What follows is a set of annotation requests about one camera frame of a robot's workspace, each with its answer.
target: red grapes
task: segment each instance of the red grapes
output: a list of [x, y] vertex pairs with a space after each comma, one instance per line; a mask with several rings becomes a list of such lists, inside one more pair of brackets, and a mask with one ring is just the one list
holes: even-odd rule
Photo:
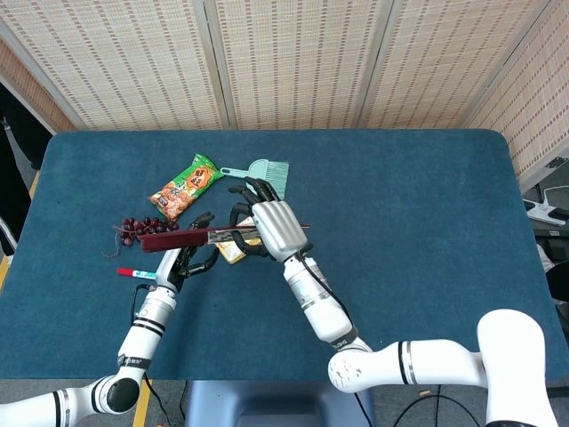
[[152, 219], [146, 217], [143, 220], [135, 220], [134, 218], [124, 218], [121, 227], [115, 227], [116, 238], [124, 246], [132, 246], [135, 240], [139, 240], [138, 236], [143, 234], [164, 233], [167, 231], [177, 230], [180, 226], [176, 222], [166, 219], [160, 220], [158, 217]]

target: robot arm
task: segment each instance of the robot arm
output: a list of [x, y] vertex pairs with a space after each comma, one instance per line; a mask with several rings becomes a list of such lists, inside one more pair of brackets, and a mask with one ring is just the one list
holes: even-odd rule
[[430, 340], [395, 342], [381, 351], [371, 349], [333, 293], [317, 264], [305, 253], [311, 247], [289, 205], [270, 184], [245, 178], [255, 190], [234, 187], [250, 205], [263, 247], [247, 246], [246, 254], [270, 254], [284, 264], [291, 287], [317, 337], [338, 351], [328, 374], [340, 391], [356, 392], [382, 384], [465, 384], [488, 387], [487, 426], [557, 426], [545, 387], [545, 343], [539, 325], [514, 310], [495, 310], [478, 324], [480, 353], [456, 342]]
[[[204, 228], [213, 218], [205, 213], [191, 228]], [[73, 427], [88, 415], [120, 415], [131, 410], [140, 394], [140, 382], [150, 366], [176, 308], [175, 297], [183, 281], [208, 271], [217, 261], [215, 249], [207, 261], [189, 265], [198, 246], [173, 249], [164, 254], [156, 271], [156, 286], [150, 286], [131, 328], [118, 351], [118, 372], [83, 388], [69, 388], [31, 399], [0, 405], [4, 427]]]

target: green snack bag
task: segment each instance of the green snack bag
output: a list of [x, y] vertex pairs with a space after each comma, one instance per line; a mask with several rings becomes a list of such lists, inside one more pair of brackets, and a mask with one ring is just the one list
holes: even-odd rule
[[222, 176], [209, 158], [196, 154], [191, 166], [150, 196], [150, 201], [166, 218], [176, 221], [194, 200]]

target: red marker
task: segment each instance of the red marker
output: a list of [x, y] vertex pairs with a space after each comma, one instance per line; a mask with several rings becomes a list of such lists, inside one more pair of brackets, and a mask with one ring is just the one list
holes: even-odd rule
[[150, 271], [140, 271], [140, 270], [122, 269], [122, 268], [118, 268], [116, 271], [121, 276], [128, 276], [131, 278], [147, 278], [148, 280], [156, 280], [156, 273], [151, 273]]

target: blue tablecloth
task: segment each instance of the blue tablecloth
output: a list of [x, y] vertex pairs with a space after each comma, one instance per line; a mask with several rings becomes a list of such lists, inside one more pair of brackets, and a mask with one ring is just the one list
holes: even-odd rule
[[[477, 349], [487, 311], [533, 316], [548, 377], [569, 355], [504, 139], [484, 130], [79, 132], [50, 142], [36, 197], [0, 297], [2, 378], [95, 378], [116, 371], [138, 279], [161, 254], [117, 258], [113, 224], [157, 214], [148, 196], [196, 152], [217, 166], [291, 163], [286, 199], [312, 227], [311, 254], [375, 349], [449, 338]], [[215, 183], [180, 218], [240, 201]], [[209, 252], [203, 248], [202, 256]], [[223, 259], [191, 278], [148, 374], [157, 379], [325, 379], [321, 343], [282, 266]]]

